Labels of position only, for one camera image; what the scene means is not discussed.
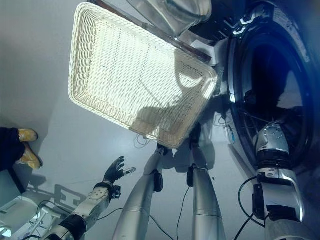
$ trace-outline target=white wicker basket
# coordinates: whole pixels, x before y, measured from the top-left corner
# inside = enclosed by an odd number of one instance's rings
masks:
[[[77,105],[177,148],[215,88],[215,71],[91,3],[75,12],[69,97]]]

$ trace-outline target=black pants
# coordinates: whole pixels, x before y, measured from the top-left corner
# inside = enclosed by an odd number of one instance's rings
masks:
[[[0,171],[11,168],[24,152],[18,129],[0,127]]]

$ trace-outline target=yellow boot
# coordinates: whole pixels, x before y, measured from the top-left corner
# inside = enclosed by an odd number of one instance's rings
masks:
[[[42,167],[40,159],[32,152],[29,144],[25,142],[23,144],[25,146],[25,150],[23,156],[19,160],[19,163],[28,164],[32,169],[39,169]]]
[[[33,142],[38,139],[38,134],[30,128],[20,128],[18,131],[20,142]]]

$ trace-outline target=gray floor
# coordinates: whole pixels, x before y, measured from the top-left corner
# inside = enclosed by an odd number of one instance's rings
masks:
[[[29,188],[52,195],[52,199],[81,200],[99,182],[109,165],[124,155],[128,167],[137,171],[119,180],[122,187],[119,200],[113,200],[107,212],[124,206],[130,191],[142,175],[144,165],[156,148],[151,142],[142,149],[135,147],[136,134],[125,130],[73,104],[68,97],[68,73],[73,14],[81,0],[19,1],[0,0],[0,84],[1,126],[27,127],[39,134],[32,149],[44,166],[31,170],[24,166],[23,181]],[[229,149],[221,127],[208,128],[203,148],[214,160],[210,171],[224,218],[227,239],[235,237],[246,217],[237,201],[237,192],[247,178]],[[153,197],[151,214],[174,238],[182,198],[187,189],[186,173],[172,168],[163,171],[164,188]],[[243,204],[251,209],[251,188],[243,189]],[[179,236],[191,239],[193,191],[189,191]],[[87,240],[111,239],[120,212],[98,222]],[[260,239],[263,230],[249,223],[241,239]],[[150,222],[146,239],[167,239]]]

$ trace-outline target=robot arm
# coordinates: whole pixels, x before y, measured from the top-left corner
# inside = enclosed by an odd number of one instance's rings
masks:
[[[257,137],[258,184],[253,186],[252,207],[254,215],[264,220],[265,239],[315,240],[302,223],[304,203],[285,134],[279,125],[268,124]]]
[[[125,164],[119,157],[109,167],[103,181],[95,185],[88,197],[58,226],[48,232],[42,240],[79,240],[97,222],[100,214],[109,206],[111,199],[118,199],[121,187],[115,186],[116,180],[133,173],[136,169],[120,170]]]

